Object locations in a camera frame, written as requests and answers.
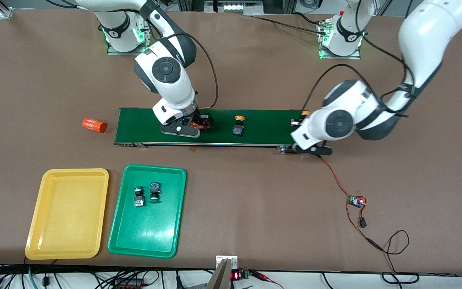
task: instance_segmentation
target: power cable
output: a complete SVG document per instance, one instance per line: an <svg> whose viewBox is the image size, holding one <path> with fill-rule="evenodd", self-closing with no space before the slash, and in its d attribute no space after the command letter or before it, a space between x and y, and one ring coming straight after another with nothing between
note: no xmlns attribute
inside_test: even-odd
<svg viewBox="0 0 462 289"><path fill-rule="evenodd" d="M377 97L376 93L374 92L374 88L372 88L372 86L369 84L369 82L367 81L367 79L361 74L359 73L359 71L357 71L356 68L352 67L351 65L349 64L345 64L345 63L339 63L339 64L335 64L331 67L329 67L326 71L324 71L324 73L322 73L322 75L320 75L320 77L317 79L317 81L315 82L315 84L313 85L313 87L311 88L310 90L310 93L308 94L308 97L306 98L306 101L304 102L304 105L302 106L301 108L301 114L302 114L302 111L306 108L308 102L310 101L312 95L313 95L313 92L315 91L316 87L318 86L318 84L320 83L320 81L322 80L322 78L327 74L329 73L329 71L333 70L334 68L336 67L340 67L340 66L343 66L343 67L347 67L348 69L354 71L354 73L356 73L356 75L361 79L361 81L363 81L365 83L365 85L367 86L367 88L373 93L373 95L375 97ZM399 110L391 110L389 107L386 106L386 104L384 102L380 102L379 103L383 109L389 113L393 113L393 114L396 114L397 116L399 117L407 117L407 115L404 115L404 114L400 114L399 113Z"/></svg>
<svg viewBox="0 0 462 289"><path fill-rule="evenodd" d="M409 4L407 5L407 10L405 11L404 19L406 19L407 16L409 15L409 10L411 10L411 5L413 5L413 0L409 0Z"/></svg>
<svg viewBox="0 0 462 289"><path fill-rule="evenodd" d="M357 29L358 31L361 31L361 29L359 29L359 24L358 24L358 12L359 12L359 7L360 7L360 5L361 5L361 1L362 1L362 0L359 0L359 2L358 2L358 6L357 6L357 8L356 8L356 17L354 18L354 21L356 22L356 29ZM412 2L413 2L413 0L410 0L410 2L409 2L409 7L408 7L407 11L409 11L409 8L411 8L410 6L411 6ZM413 85L414 85L414 83L415 83L414 74L413 74L413 72L411 71L411 69L409 69L409 67L406 65L406 63L405 63L405 61L404 61L403 59L400 59L399 57L396 57L393 53L390 53L390 52L384 50L383 48L377 46L377 45L374 44L373 42L371 42L371 41L365 36L365 33L363 34L363 39L365 39L365 42L367 42L368 44L370 44L372 47L374 47L374 48L377 49L378 51L381 51L382 53L388 55L389 57L395 59L395 60L398 61L400 64L402 64L402 66L404 67L404 69L407 70L407 71L409 71L409 75L411 76L411 80L412 80ZM380 99L381 99L381 101L382 101L384 107L387 108L387 110L386 110L387 112L389 112L389 113L394 113L394 114L398 115L399 117L407 117L407 115L401 114L401 113L405 110L405 108L401 108L400 110L391 110L390 108L388 108L388 107L386 106L385 102L383 101L383 98L384 98L386 95L388 95L388 94L390 94L390 93L393 93L393 92L395 92L395 91L397 91L397 90L392 90L392 91L390 91L390 92L387 92L387 93L383 94L383 95L381 96Z"/></svg>
<svg viewBox="0 0 462 289"><path fill-rule="evenodd" d="M58 4L58 3L55 3L51 0L44 0L46 2L48 2L49 4L51 5L55 5L57 7L60 7L60 8L66 8L66 9L77 9L77 7L75 5L70 5L70 6L66 6L66 5L62 5L62 4Z"/></svg>
<svg viewBox="0 0 462 289"><path fill-rule="evenodd" d="M275 23L275 24L279 24L279 25L286 26L286 27L290 27L290 28L294 28L294 29L298 29L298 30L300 30L300 31L306 31L306 32L310 32L310 33L316 33L316 34L320 34L320 35L326 35L326 33L323 32L323 31L314 31L314 30L311 30L311 29L302 28L302 27L299 27L299 26L294 26L294 25L290 25L290 24L283 23L283 22L279 22L279 21L275 21L275 20L271 20L271 19L267 19L267 18L262 18L262 17L257 17L257 16L253 16L253 18L255 18L255 19L261 19L261 20L264 20L264 21L272 22L272 23Z"/></svg>
<svg viewBox="0 0 462 289"><path fill-rule="evenodd" d="M163 287L163 289L165 289L165 282L163 280L163 271L160 271L160 272L162 273L162 287Z"/></svg>
<svg viewBox="0 0 462 289"><path fill-rule="evenodd" d="M60 1L62 1L63 3L65 3L65 4L67 4L67 5L73 6L73 7L76 7L76 6L77 6L76 4L71 3L71 2L68 2L68 1L66 1L66 0L60 0Z"/></svg>
<svg viewBox="0 0 462 289"><path fill-rule="evenodd" d="M315 24L315 25L319 25L319 22L323 22L324 20L319 20L319 21L313 21L313 20L310 20L308 17L306 17L306 15L300 13L300 12L293 12L292 13L293 15L299 15L301 16L302 18L304 18L304 20L306 20L306 22L309 22L311 24Z"/></svg>
<svg viewBox="0 0 462 289"><path fill-rule="evenodd" d="M317 155L317 157L319 159L321 159L321 161L323 163L326 164L326 166L328 166L328 168L330 169L330 171L332 172L332 175L334 176L334 179L338 185L338 187L341 189L341 191L346 195L347 197L347 202L345 203L345 212L347 213L347 218L349 220L349 222L352 224L352 226L354 227L354 229L356 229L356 231L367 241L370 243L370 245L374 246L376 249L378 249L379 251L383 252L384 254L387 255L387 259L388 259L388 262L389 262L389 265L390 265L390 269L392 270L393 273L398 273L396 271L396 269L394 268L393 266L393 263L392 263L392 260L390 258L390 256L392 255L399 255L399 254L402 254L406 249L407 247L409 246L409 234L407 234L407 232L405 230L397 230L394 234L392 234L392 236L390 236L390 238L388 239L388 244L387 244L387 249L384 250L380 245L378 245L374 240L372 240L371 238L368 238L362 231L361 229L354 223L354 221L352 221L352 218L350 216L350 212L349 212L349 205L350 205L350 199L353 197L351 196L347 190L345 189L345 187L343 186L343 184L341 183L338 175L336 174L336 172L332 169L332 166L330 166L330 164L320 155ZM365 208L365 205L367 203L366 201L366 198L363 197L363 196L357 196L357 197L362 197L365 202L363 203L363 207L361 208L361 212L360 212L360 216L361 218L363 218L363 208ZM390 251L390 248L391 248L391 244L392 244L392 239L398 235L398 234L405 234L406 238L407 238L407 244L398 252L392 252ZM420 275L418 273L404 273L404 274L401 274L399 273L400 275L408 275L408 276L416 276L416 279L415 280L411 280L411 281L400 281L396 275L394 275L393 273L391 272L383 272L381 274L381 278L389 283L389 284L397 284L400 289L402 289L402 284L414 284L418 281L420 281ZM390 280L387 280L385 278L385 275L390 275L393 277L393 279L395 281L390 281Z"/></svg>
<svg viewBox="0 0 462 289"><path fill-rule="evenodd" d="M329 289L334 289L330 284L329 281L326 278L326 273L322 272L322 277L324 277L324 281L326 282L326 285L329 287Z"/></svg>

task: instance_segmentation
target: red can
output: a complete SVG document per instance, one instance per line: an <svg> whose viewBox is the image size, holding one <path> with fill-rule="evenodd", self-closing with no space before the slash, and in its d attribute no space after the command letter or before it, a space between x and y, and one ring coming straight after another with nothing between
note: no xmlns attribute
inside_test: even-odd
<svg viewBox="0 0 462 289"><path fill-rule="evenodd" d="M107 124L97 119L85 118L83 120L83 127L88 130L93 130L98 133L104 133L106 130Z"/></svg>

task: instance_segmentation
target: black connector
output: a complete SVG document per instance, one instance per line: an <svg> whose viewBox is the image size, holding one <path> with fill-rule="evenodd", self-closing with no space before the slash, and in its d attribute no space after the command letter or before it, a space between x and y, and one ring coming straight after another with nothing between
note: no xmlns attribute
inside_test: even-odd
<svg viewBox="0 0 462 289"><path fill-rule="evenodd" d="M249 270L249 274L251 274L251 276L255 277L255 278L260 278L260 274L258 271L253 271L253 270Z"/></svg>
<svg viewBox="0 0 462 289"><path fill-rule="evenodd" d="M48 285L49 285L49 277L44 276L44 278L42 278L42 286L43 287L48 287Z"/></svg>
<svg viewBox="0 0 462 289"><path fill-rule="evenodd" d="M185 289L185 286L183 286L183 282L181 282L181 278L179 276L176 276L176 289Z"/></svg>
<svg viewBox="0 0 462 289"><path fill-rule="evenodd" d="M359 218L359 226L361 228L365 228L367 226L367 222L365 221L365 218L363 217Z"/></svg>

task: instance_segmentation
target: robotic arm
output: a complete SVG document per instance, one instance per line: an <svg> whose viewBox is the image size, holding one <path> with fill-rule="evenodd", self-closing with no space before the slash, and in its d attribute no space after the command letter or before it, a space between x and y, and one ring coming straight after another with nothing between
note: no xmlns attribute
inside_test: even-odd
<svg viewBox="0 0 462 289"><path fill-rule="evenodd" d="M386 137L399 121L398 113L407 110L438 72L449 41L460 29L462 1L424 0L400 27L399 45L411 71L390 100L381 103L359 80L338 84L322 108L291 133L295 150L316 149L321 141L343 139L354 131L367 140Z"/></svg>
<svg viewBox="0 0 462 289"><path fill-rule="evenodd" d="M200 115L193 115L197 111L196 93L185 71L185 68L195 61L196 46L154 1L77 0L77 2L80 6L94 11L99 20L104 19L105 22L109 22L106 14L124 13L114 12L121 9L139 11L143 19L149 20L163 37L135 58L134 71L148 90L162 97L152 108L154 114L164 126L186 116L190 116L190 120L194 119L195 123L197 123L196 119L200 120ZM117 24L114 20L110 27L115 27ZM188 130L186 136L198 137L199 131L196 126Z"/></svg>

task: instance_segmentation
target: table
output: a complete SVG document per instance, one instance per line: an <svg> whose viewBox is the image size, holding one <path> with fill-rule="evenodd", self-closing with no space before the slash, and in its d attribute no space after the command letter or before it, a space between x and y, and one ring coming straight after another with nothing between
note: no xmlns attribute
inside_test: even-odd
<svg viewBox="0 0 462 289"><path fill-rule="evenodd" d="M210 51L220 84L216 108L300 109L319 75L347 62L379 94L396 87L401 66L368 44L360 61L321 60L314 35L236 14L172 13ZM311 28L295 15L271 16ZM399 54L401 18L374 17L369 38ZM211 268L236 254L255 269L388 271L381 252L350 225L345 197L314 156L280 156L270 148L123 148L113 145L121 106L159 99L134 75L133 57L105 55L87 11L17 10L0 21L0 262L22 263L40 179L51 168L110 172L101 250L76 265ZM187 72L199 103L214 97L207 59L198 50ZM309 109L336 84L327 75ZM397 229L411 237L393 256L398 271L462 273L462 31L443 66L387 138L353 135L331 143L326 159L351 194L366 196L367 236L379 244ZM105 134L82 128L108 122ZM178 252L170 260L110 254L106 245L122 171L130 163L188 172ZM405 244L394 240L394 249Z"/></svg>

